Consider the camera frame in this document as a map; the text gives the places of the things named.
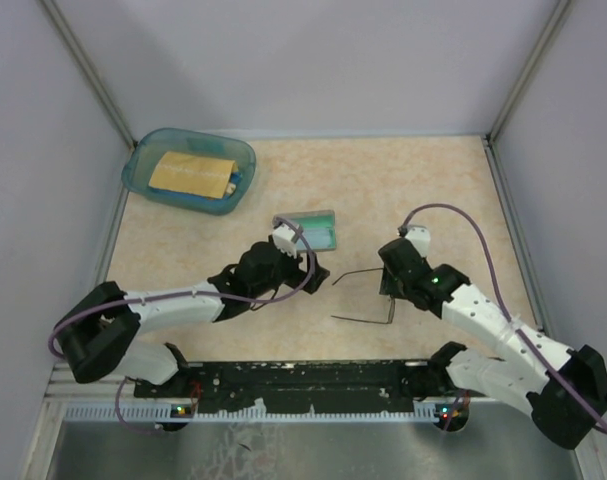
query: table surface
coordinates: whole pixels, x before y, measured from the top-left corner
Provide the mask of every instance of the table surface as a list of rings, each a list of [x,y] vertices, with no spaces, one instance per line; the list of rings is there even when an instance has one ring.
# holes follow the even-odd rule
[[[385,321],[378,295],[378,249],[396,238],[407,213],[422,204],[454,204],[486,235],[513,315],[533,325],[512,243],[479,137],[262,140],[250,142],[257,172],[232,213],[214,217],[130,194],[108,278],[125,290],[187,287],[236,263],[271,233],[277,213],[336,212],[338,248],[319,253],[331,277],[313,296],[292,299],[216,324],[152,332],[176,344],[189,361],[426,358],[450,340],[491,353],[476,339],[433,315],[398,301],[393,323],[371,325],[331,315]],[[413,223],[432,234],[433,266],[448,263],[494,298],[476,234],[453,212],[428,210]]]

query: teal plastic container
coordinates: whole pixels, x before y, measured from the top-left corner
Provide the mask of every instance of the teal plastic container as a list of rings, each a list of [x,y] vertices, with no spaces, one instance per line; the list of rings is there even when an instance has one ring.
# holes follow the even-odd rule
[[[152,172],[168,151],[234,160],[239,171],[232,174],[230,181],[236,185],[236,190],[221,199],[212,199],[150,187]],[[139,142],[123,168],[121,180],[128,190],[149,200],[211,215],[225,215],[236,208],[247,192],[255,170],[256,155],[245,142],[189,130],[162,128],[147,134]]]

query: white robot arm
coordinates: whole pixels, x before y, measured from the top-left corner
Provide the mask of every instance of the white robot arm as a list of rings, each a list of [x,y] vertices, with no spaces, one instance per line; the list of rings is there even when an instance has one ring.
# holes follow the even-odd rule
[[[227,320],[250,310],[252,303],[284,300],[299,290],[316,292],[330,273],[311,250],[307,271],[300,268],[299,236],[295,225],[279,224],[268,241],[252,245],[237,264],[188,288],[125,292],[115,282],[104,282],[56,325],[50,350],[67,360],[79,383],[118,373],[163,384],[185,359],[174,345],[150,344],[137,337],[168,327]],[[259,299],[283,284],[293,290],[277,299]],[[62,354],[54,349],[54,340]]]
[[[526,415],[552,441],[575,448],[596,421],[550,375],[530,346],[602,415],[607,411],[607,372],[603,358],[589,346],[579,351],[552,340],[518,318],[506,318],[461,272],[449,265],[430,267],[430,234],[409,226],[401,238],[379,250],[386,294],[407,299],[421,310],[470,333],[497,353],[485,357],[463,345],[445,369],[455,387],[500,400]]]

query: purple cable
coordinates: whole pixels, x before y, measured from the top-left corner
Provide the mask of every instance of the purple cable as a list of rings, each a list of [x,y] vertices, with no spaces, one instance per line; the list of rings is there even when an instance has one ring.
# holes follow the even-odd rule
[[[138,428],[132,425],[131,423],[125,421],[123,418],[123,414],[121,413],[121,393],[123,393],[123,387],[127,383],[127,377],[123,379],[123,381],[119,384],[119,388],[116,390],[116,396],[114,397],[114,413],[116,413],[116,418],[119,419],[119,423],[127,428],[130,432],[138,433],[139,435],[163,435],[163,430],[149,430],[144,428]]]
[[[465,390],[459,389],[459,391],[456,392],[456,398],[454,399],[454,403],[452,404],[452,410],[450,411],[450,414],[447,416],[447,420],[445,422],[445,425],[443,426],[444,432],[447,432],[447,429],[450,428],[450,423],[452,423],[452,418],[454,418],[454,412],[456,411],[456,407],[459,406],[459,403],[461,402],[461,399],[464,396],[465,396]]]
[[[268,305],[271,303],[282,302],[283,300],[287,300],[288,298],[291,298],[292,296],[296,295],[298,292],[300,292],[305,287],[305,285],[307,285],[307,283],[312,279],[312,275],[314,275],[314,272],[316,271],[316,253],[314,253],[314,250],[312,250],[312,247],[310,246],[309,242],[306,240],[305,236],[300,234],[300,232],[301,232],[300,226],[296,227],[293,223],[291,223],[289,220],[287,220],[285,218],[281,218],[281,217],[274,217],[274,218],[276,220],[278,220],[279,222],[287,225],[295,232],[299,232],[298,234],[300,236],[301,242],[303,242],[303,245],[305,246],[305,248],[307,250],[308,258],[310,259],[309,265],[307,267],[307,270],[308,270],[307,275],[305,276],[305,278],[303,279],[301,284],[296,286],[291,292],[288,292],[285,295],[281,295],[280,297],[276,297],[276,298],[272,298],[272,299],[269,299],[269,298],[260,299],[260,298],[242,297],[240,295],[233,295],[230,293],[199,292],[199,291],[193,292],[192,290],[183,290],[180,292],[150,295],[149,297],[146,297],[145,299],[128,298],[128,299],[123,299],[123,300],[115,300],[113,302],[104,303],[102,305],[97,305],[95,307],[88,308],[87,310],[83,310],[82,312],[79,312],[75,315],[72,315],[70,318],[65,319],[64,321],[59,323],[56,327],[54,327],[54,330],[52,330],[52,333],[50,334],[48,341],[47,341],[47,346],[48,346],[48,349],[50,350],[50,353],[60,359],[65,358],[63,356],[63,354],[61,354],[61,352],[59,352],[56,349],[56,347],[54,346],[54,341],[56,340],[56,336],[59,333],[61,333],[61,331],[64,330],[65,328],[69,327],[73,323],[83,320],[87,316],[94,315],[95,313],[103,312],[105,310],[108,310],[108,309],[114,308],[114,307],[120,307],[123,305],[136,305],[136,304],[143,303],[143,301],[158,302],[158,301],[162,301],[162,300],[171,300],[173,298],[191,297],[192,295],[200,295],[203,297],[227,298],[229,300],[237,300],[239,302],[259,303],[259,304]]]
[[[463,216],[470,223],[470,225],[472,225],[472,228],[479,237],[479,240],[481,241],[481,246],[483,247],[483,253],[485,254],[487,266],[490,270],[490,277],[492,279],[494,295],[496,295],[496,300],[499,305],[499,308],[501,309],[501,312],[503,313],[505,319],[508,322],[511,322],[512,315],[510,315],[510,312],[507,309],[507,306],[505,305],[505,301],[503,300],[503,296],[501,295],[499,282],[496,278],[496,269],[494,268],[494,261],[492,260],[490,249],[487,246],[487,241],[485,240],[485,236],[483,235],[481,228],[468,213],[448,203],[428,203],[412,210],[405,218],[405,221],[403,222],[403,225],[401,225],[401,228],[407,227],[414,215],[416,215],[418,212],[430,208],[444,208],[446,210],[452,210],[453,212],[456,212],[459,215]],[[607,422],[605,421],[605,419],[601,417],[598,412],[594,410],[592,406],[587,403],[585,399],[583,399],[583,397],[581,397],[581,395],[574,389],[574,387],[572,387],[572,385],[570,385],[569,382],[565,380],[561,376],[561,374],[554,369],[554,367],[550,364],[550,362],[547,361],[547,359],[545,358],[545,356],[543,356],[539,349],[536,348],[536,345],[534,345],[534,343],[527,337],[523,330],[517,328],[515,332],[521,338],[521,340],[523,340],[523,343],[525,343],[525,345],[527,345],[527,347],[532,351],[534,356],[543,364],[547,372],[554,378],[554,380],[556,380],[559,385],[561,385],[567,391],[567,393],[569,393],[570,396],[581,406],[581,408],[585,410],[587,414],[594,419],[594,421],[598,424],[594,426],[594,429],[607,435]]]

